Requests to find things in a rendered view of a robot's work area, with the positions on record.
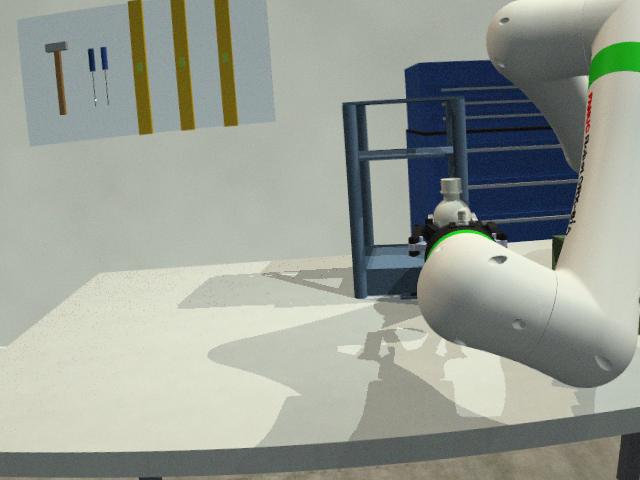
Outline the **white plastic bottle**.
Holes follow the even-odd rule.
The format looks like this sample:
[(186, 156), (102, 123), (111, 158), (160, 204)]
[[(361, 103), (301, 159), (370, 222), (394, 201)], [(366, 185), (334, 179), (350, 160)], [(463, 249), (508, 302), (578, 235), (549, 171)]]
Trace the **white plastic bottle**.
[(434, 224), (439, 228), (449, 224), (449, 222), (457, 222), (458, 210), (466, 210), (466, 219), (471, 221), (471, 212), (469, 207), (460, 200), (461, 178), (444, 178), (441, 179), (441, 191), (444, 200), (440, 202), (434, 210)]

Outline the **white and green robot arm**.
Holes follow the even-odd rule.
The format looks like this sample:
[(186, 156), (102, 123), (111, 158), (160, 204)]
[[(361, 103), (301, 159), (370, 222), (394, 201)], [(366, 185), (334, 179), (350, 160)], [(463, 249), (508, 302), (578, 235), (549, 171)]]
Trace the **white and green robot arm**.
[(638, 340), (640, 0), (517, 0), (491, 20), (486, 48), (579, 174), (569, 225), (553, 271), (458, 210), (427, 244), (420, 311), (449, 342), (602, 386)]

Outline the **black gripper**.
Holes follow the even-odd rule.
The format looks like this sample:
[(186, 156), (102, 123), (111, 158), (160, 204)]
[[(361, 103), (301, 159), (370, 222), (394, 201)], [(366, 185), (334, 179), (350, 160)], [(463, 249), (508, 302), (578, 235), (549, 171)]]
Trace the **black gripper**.
[[(433, 214), (428, 215), (428, 219), (425, 219), (425, 227), (421, 228), (421, 225), (413, 225), (413, 236), (408, 238), (409, 241), (409, 256), (415, 257), (419, 254), (424, 254), (427, 244), (431, 237), (440, 229), (434, 225)], [(500, 231), (495, 222), (489, 221), (487, 225), (483, 225), (482, 221), (478, 221), (475, 213), (471, 213), (471, 221), (484, 227), (495, 239), (495, 241), (507, 248), (507, 234)], [(423, 241), (426, 238), (426, 241)]]

